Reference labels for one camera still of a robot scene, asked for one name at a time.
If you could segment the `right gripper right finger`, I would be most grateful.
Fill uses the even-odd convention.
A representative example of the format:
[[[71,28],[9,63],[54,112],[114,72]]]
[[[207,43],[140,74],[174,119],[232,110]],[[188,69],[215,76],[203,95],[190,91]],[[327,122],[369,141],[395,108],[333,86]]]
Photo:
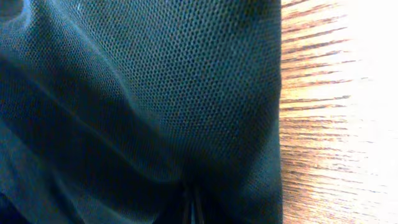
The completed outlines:
[[[205,224],[205,218],[203,216],[202,194],[199,187],[194,187],[194,208],[195,208],[195,223]]]

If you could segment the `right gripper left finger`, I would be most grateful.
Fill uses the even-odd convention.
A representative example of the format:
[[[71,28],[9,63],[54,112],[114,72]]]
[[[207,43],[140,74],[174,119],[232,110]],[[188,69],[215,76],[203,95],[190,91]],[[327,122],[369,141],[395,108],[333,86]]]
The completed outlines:
[[[191,224],[191,204],[192,204],[192,193],[188,185],[184,185],[183,191],[183,224]]]

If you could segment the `black t-shirt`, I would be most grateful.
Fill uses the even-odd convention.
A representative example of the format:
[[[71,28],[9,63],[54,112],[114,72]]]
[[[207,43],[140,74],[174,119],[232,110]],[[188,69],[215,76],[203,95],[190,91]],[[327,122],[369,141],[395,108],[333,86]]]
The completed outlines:
[[[1,2],[5,223],[282,223],[280,1]]]

